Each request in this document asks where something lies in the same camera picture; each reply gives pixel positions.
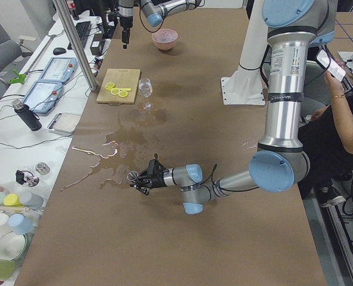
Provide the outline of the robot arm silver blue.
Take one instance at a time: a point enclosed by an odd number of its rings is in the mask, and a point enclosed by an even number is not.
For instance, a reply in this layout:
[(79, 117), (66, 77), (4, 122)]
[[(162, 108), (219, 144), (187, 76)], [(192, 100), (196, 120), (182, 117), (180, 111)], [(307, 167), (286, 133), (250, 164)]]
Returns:
[(309, 47), (329, 43), (335, 34), (336, 1), (255, 1), (238, 69), (221, 80), (226, 104), (265, 104), (264, 136), (248, 170), (204, 183), (197, 164), (166, 168), (152, 159), (142, 172), (130, 172), (132, 187), (179, 186), (187, 214), (232, 192), (261, 188), (282, 192), (307, 176), (308, 156), (298, 140)]
[(124, 49), (126, 49), (129, 44), (130, 29), (133, 27), (133, 7), (135, 5), (143, 12), (148, 23), (152, 27), (157, 27), (168, 16), (198, 8), (201, 5), (201, 1), (179, 0), (167, 1), (160, 4), (154, 4), (152, 1), (118, 1), (118, 17), (120, 26), (123, 29), (121, 40)]

